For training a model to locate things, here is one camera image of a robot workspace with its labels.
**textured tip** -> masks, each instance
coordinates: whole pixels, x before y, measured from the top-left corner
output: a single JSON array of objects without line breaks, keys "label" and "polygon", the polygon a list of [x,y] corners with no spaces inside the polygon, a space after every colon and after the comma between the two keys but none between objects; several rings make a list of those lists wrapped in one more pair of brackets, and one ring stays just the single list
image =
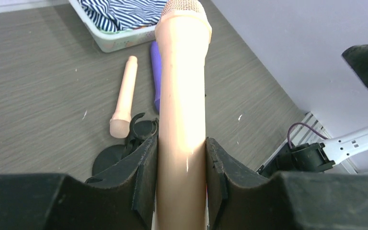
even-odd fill
[{"label": "textured tip", "polygon": [[111,120],[109,123],[109,132],[114,138],[123,139],[129,135],[129,122],[125,120]]},{"label": "textured tip", "polygon": [[130,56],[129,59],[127,61],[134,61],[137,62],[138,58],[136,56]]},{"label": "textured tip", "polygon": [[172,11],[194,11],[205,15],[204,7],[198,0],[169,0],[161,15],[164,16]]}]

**plastic basket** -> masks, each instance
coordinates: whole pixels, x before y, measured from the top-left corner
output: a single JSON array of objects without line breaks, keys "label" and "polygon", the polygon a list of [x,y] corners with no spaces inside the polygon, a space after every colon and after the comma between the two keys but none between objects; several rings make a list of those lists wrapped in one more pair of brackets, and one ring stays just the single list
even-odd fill
[{"label": "plastic basket", "polygon": [[69,2],[74,8],[75,12],[81,18],[82,22],[84,22],[99,48],[105,53],[110,53],[156,39],[154,35],[154,28],[156,27],[155,25],[137,30],[126,31],[120,34],[102,33],[84,12],[81,5],[78,3],[78,0],[69,0]]}]

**blue and white striped fabric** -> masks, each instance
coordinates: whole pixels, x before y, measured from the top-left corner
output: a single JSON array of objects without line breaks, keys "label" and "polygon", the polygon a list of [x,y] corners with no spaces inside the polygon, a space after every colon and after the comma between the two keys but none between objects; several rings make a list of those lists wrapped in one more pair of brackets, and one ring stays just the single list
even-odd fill
[{"label": "blue and white striped fabric", "polygon": [[79,0],[94,24],[106,32],[155,25],[167,0]]}]

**white wall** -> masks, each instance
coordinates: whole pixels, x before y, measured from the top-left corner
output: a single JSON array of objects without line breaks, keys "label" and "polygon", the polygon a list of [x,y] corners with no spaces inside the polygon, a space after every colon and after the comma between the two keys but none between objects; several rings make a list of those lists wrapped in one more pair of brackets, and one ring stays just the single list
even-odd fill
[{"label": "white wall", "polygon": [[0,6],[38,2],[42,0],[0,0]]},{"label": "white wall", "polygon": [[[368,90],[341,56],[368,44],[368,0],[212,1],[294,103],[312,111],[331,136],[368,126]],[[368,170],[368,152],[351,160]]]}]

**wire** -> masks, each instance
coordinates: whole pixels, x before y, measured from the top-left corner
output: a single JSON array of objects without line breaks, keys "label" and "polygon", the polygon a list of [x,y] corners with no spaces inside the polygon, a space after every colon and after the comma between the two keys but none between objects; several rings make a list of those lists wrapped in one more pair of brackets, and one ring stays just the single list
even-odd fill
[{"label": "wire", "polygon": [[302,125],[302,126],[305,126],[307,127],[309,130],[311,130],[313,133],[315,133],[316,135],[318,135],[319,137],[321,137],[322,139],[328,139],[326,136],[322,135],[321,133],[319,133],[317,130],[315,130],[314,128],[312,128],[311,126],[305,124],[305,123],[302,123],[302,122],[296,122],[294,124],[292,124],[290,126],[290,128],[288,128],[288,132],[287,132],[287,142],[288,142],[288,146],[291,148],[293,148],[293,145],[291,144],[291,130],[293,130],[293,128],[295,126],[298,126],[298,125]]}]

